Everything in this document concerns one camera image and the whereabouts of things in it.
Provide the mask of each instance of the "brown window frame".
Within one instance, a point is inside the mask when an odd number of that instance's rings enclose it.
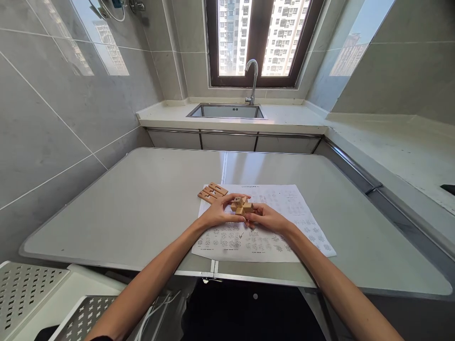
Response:
[[[255,0],[250,2],[250,36],[246,60],[255,58],[259,73],[256,86],[258,88],[295,88],[297,78],[313,31],[316,27],[324,0],[311,0],[303,23],[297,46],[289,45],[288,49],[296,48],[288,76],[261,76],[264,64],[265,48],[273,10],[273,0]],[[220,76],[218,65],[218,8],[217,0],[206,0],[207,35],[209,45],[210,85],[213,87],[251,87],[254,70],[250,68],[245,76]]]

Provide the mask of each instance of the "forearm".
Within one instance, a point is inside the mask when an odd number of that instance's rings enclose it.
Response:
[[[204,226],[196,220],[183,234],[156,256],[121,292],[98,320],[85,340],[109,336],[121,340],[158,297]]]
[[[290,223],[284,236],[335,311],[359,340],[402,340],[397,331],[316,246]]]

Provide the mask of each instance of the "hand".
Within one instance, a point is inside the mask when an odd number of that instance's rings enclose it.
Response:
[[[245,218],[241,215],[227,214],[224,212],[226,207],[232,203],[235,197],[251,197],[246,194],[231,193],[224,197],[219,197],[215,202],[210,205],[207,211],[205,211],[199,218],[198,221],[201,223],[204,230],[222,223],[234,222],[243,223]]]
[[[248,227],[254,228],[253,222],[257,222],[278,234],[283,234],[292,227],[289,220],[267,204],[254,204],[254,207],[255,213],[245,214],[245,218],[249,220],[245,222]]]

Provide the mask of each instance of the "printed diagram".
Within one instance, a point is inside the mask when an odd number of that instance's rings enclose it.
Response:
[[[250,202],[267,203],[283,214],[308,237],[321,252],[330,257],[336,252],[311,214],[295,185],[223,185],[230,193],[247,193]],[[199,216],[209,203],[201,201]],[[261,226],[255,230],[243,223],[225,223],[205,231],[193,245],[192,253],[214,260],[248,262],[299,262],[285,238]]]

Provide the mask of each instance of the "window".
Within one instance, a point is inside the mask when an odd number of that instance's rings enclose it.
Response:
[[[254,58],[258,87],[294,87],[323,2],[206,0],[209,85],[251,87],[254,72],[245,72],[245,63]],[[304,6],[308,12],[300,16]]]

